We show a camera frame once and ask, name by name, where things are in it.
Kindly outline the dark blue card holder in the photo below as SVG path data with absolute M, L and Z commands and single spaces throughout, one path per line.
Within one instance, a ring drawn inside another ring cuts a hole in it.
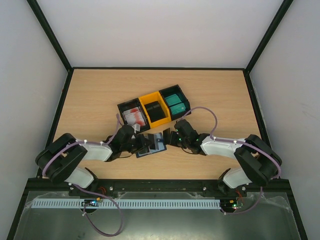
M 164 152 L 167 150 L 162 133 L 148 133 L 144 136 L 147 140 L 149 140 L 150 144 L 146 148 L 135 154 L 137 158 Z

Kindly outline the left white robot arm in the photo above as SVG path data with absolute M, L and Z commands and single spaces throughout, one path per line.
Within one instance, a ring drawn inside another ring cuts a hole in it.
M 125 124 L 101 142 L 78 140 L 65 133 L 40 152 L 35 163 L 41 169 L 42 176 L 53 184 L 66 182 L 86 189 L 97 177 L 91 170 L 79 167 L 81 161 L 112 162 L 123 152 L 135 155 L 149 147 L 155 147 L 153 137 L 137 134 L 134 127 Z

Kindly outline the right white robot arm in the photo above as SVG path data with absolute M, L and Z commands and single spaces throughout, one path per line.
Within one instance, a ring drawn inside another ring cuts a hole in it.
M 257 135 L 232 139 L 197 133 L 185 119 L 177 121 L 174 127 L 175 130 L 163 131 L 164 144 L 188 149 L 193 155 L 237 160 L 240 167 L 228 168 L 218 179 L 218 191 L 224 196 L 251 183 L 265 187 L 281 175 L 281 158 Z

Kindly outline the black card stack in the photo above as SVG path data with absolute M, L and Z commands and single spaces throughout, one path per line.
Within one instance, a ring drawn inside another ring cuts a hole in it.
M 150 118 L 150 122 L 154 123 L 166 117 L 164 110 L 162 109 L 158 101 L 154 101 L 144 105 L 146 112 Z

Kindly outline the red white card stack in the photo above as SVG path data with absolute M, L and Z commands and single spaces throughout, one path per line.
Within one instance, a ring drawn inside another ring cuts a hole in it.
M 140 124 L 141 127 L 146 125 L 144 116 L 138 107 L 125 110 L 123 117 L 128 125 Z

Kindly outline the teal card stack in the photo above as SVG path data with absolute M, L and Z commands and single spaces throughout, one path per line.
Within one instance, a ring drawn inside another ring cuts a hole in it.
M 178 115 L 186 111 L 186 106 L 177 94 L 164 98 L 171 110 L 172 115 Z

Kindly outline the black bin right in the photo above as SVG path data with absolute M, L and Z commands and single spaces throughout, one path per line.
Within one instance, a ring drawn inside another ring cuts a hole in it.
M 159 93 L 169 109 L 172 121 L 181 118 L 191 109 L 189 100 L 178 84 L 161 89 Z

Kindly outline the black bin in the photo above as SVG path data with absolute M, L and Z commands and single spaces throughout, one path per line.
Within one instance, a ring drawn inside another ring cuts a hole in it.
M 120 103 L 117 107 L 125 124 L 130 126 L 138 124 L 140 126 L 140 132 L 151 129 L 147 114 L 138 98 Z
M 161 89 L 159 93 L 169 109 L 172 121 L 181 118 L 191 109 L 189 100 L 178 84 Z

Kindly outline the yellow bin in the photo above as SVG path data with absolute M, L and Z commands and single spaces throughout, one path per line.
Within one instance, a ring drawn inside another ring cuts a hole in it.
M 159 91 L 140 96 L 138 99 L 151 129 L 172 121 L 170 110 Z

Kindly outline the black bin left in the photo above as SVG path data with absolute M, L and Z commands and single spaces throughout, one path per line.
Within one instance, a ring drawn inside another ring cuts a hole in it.
M 151 129 L 147 114 L 138 98 L 120 103 L 117 107 L 125 124 L 130 126 L 138 124 L 140 126 L 140 132 Z

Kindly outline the black mounting rail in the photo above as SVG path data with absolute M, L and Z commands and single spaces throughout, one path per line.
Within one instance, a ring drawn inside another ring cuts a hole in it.
M 245 197 L 244 186 L 227 187 L 221 180 L 143 180 L 143 179 L 95 179 L 88 192 L 115 197 L 118 193 L 196 193 L 204 197 Z

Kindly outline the black enclosure frame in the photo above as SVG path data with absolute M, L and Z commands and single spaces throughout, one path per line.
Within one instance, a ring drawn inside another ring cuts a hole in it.
M 268 29 L 266 30 L 265 34 L 263 35 L 262 40 L 260 41 L 257 49 L 255 50 L 253 56 L 251 57 L 247 67 L 245 68 L 240 68 L 239 70 L 243 72 L 244 79 L 246 82 L 247 90 L 250 96 L 252 108 L 255 114 L 255 118 L 257 121 L 258 129 L 260 132 L 260 135 L 262 137 L 262 140 L 266 142 L 268 146 L 270 146 L 270 140 L 269 136 L 267 133 L 267 128 L 265 126 L 265 121 L 262 116 L 262 112 L 258 103 L 258 98 L 256 96 L 252 80 L 250 77 L 250 72 L 253 70 L 255 64 L 257 63 L 258 59 L 260 58 L 261 54 L 263 53 L 264 49 L 266 48 L 267 44 L 269 43 L 270 39 L 272 38 L 274 32 L 276 31 L 277 27 L 283 20 L 284 16 L 286 15 L 287 11 L 289 10 L 290 6 L 292 5 L 294 1 L 293 0 L 284 0 L 279 9 L 277 10 L 275 16 L 273 17 Z M 37 18 L 38 22 L 40 23 L 42 29 L 44 30 L 45 34 L 47 35 L 51 45 L 53 46 L 54 50 L 56 51 L 58 57 L 60 58 L 62 64 L 64 65 L 65 69 L 67 70 L 67 77 L 62 89 L 62 93 L 59 99 L 59 103 L 57 106 L 57 110 L 55 111 L 54 119 L 50 128 L 50 132 L 47 138 L 47 144 L 51 143 L 53 140 L 54 133 L 57 130 L 58 127 L 58 121 L 60 120 L 60 116 L 62 113 L 63 106 L 65 104 L 65 100 L 67 97 L 67 92 L 71 83 L 71 77 L 74 73 L 74 70 L 76 67 L 72 67 L 70 62 L 68 61 L 58 39 L 56 38 L 52 28 L 50 27 L 50 24 L 45 17 L 39 3 L 36 0 L 29 0 L 27 2 L 33 11 L 33 14 Z M 42 177 L 40 176 L 41 171 L 37 171 L 37 176 L 34 178 L 30 178 L 27 181 L 26 187 L 24 189 L 24 192 L 22 194 L 21 200 L 19 202 L 18 208 L 16 210 L 12 225 L 10 227 L 7 239 L 12 240 L 16 236 L 17 229 L 18 229 L 18 224 L 21 219 L 21 215 L 23 212 L 23 207 L 24 204 L 26 203 L 27 200 L 27 193 L 29 193 L 31 187 L 36 188 L 37 190 L 50 190 L 54 189 L 55 187 L 49 183 L 47 180 L 43 180 Z M 297 207 L 297 203 L 295 201 L 291 186 L 289 184 L 288 180 L 285 179 L 279 179 L 274 181 L 271 184 L 271 187 L 268 187 L 267 190 L 287 190 L 287 196 L 289 200 L 289 204 L 291 206 L 291 209 L 293 210 L 293 216 L 295 223 L 297 225 L 297 230 L 299 232 L 299 236 L 302 240 L 306 240 L 307 234 L 305 231 L 305 228 L 303 226 L 303 222 Z

